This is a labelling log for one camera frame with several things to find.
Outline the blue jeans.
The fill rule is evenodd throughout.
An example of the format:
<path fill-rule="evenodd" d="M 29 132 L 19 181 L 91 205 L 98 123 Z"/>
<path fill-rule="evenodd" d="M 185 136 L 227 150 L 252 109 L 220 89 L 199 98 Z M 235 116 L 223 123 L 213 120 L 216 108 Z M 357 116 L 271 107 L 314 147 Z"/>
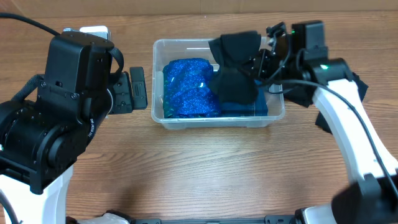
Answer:
<path fill-rule="evenodd" d="M 209 82 L 224 117 L 267 116 L 268 106 L 264 92 L 257 83 L 241 72 L 221 68 Z"/>

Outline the blue sparkly cloth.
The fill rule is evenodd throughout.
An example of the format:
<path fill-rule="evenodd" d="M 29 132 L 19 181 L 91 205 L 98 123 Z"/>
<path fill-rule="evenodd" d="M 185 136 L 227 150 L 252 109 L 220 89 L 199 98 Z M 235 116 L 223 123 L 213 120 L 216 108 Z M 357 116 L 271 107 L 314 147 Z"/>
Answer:
<path fill-rule="evenodd" d="M 208 87 L 214 75 L 208 60 L 173 60 L 163 68 L 163 75 L 165 118 L 214 118 L 221 114 L 218 97 Z"/>

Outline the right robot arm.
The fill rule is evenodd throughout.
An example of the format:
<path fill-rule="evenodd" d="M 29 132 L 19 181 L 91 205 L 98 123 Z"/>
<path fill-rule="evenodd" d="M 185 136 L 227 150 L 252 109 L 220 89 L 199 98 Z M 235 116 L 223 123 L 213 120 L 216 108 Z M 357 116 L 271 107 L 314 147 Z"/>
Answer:
<path fill-rule="evenodd" d="M 331 202 L 266 222 L 396 223 L 397 159 L 372 126 L 346 61 L 329 58 L 323 22 L 300 22 L 291 30 L 281 22 L 266 33 L 270 49 L 253 59 L 251 76 L 264 86 L 302 87 L 335 138 L 349 177 L 349 186 Z"/>

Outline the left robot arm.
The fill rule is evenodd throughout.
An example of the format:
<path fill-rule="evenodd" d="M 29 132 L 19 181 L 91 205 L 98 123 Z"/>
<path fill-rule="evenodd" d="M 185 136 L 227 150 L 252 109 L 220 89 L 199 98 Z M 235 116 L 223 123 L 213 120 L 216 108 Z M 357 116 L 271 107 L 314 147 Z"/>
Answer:
<path fill-rule="evenodd" d="M 52 32 L 46 68 L 1 104 L 1 205 L 7 223 L 74 223 L 73 165 L 108 115 L 147 108 L 142 67 L 105 26 Z"/>

